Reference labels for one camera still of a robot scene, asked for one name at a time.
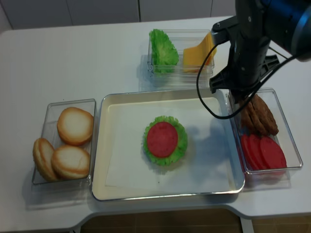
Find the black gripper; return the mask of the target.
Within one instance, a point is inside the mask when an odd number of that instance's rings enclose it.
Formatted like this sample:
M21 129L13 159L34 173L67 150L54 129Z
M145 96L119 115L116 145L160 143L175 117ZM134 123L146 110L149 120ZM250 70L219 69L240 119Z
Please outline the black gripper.
M256 85L280 62L267 55L270 40L236 40L229 51L227 66L209 81L212 93L218 89L233 91L235 104L244 104L246 92Z

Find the black blue robot arm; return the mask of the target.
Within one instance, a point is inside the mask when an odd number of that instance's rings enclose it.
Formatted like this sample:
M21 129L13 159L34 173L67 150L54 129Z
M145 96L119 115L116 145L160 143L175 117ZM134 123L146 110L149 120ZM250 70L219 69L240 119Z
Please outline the black blue robot arm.
M237 0L236 14L212 27L213 43L230 42L227 66L209 81L212 92L228 89L237 99L256 88L279 61L271 42L301 62L311 58L309 0Z

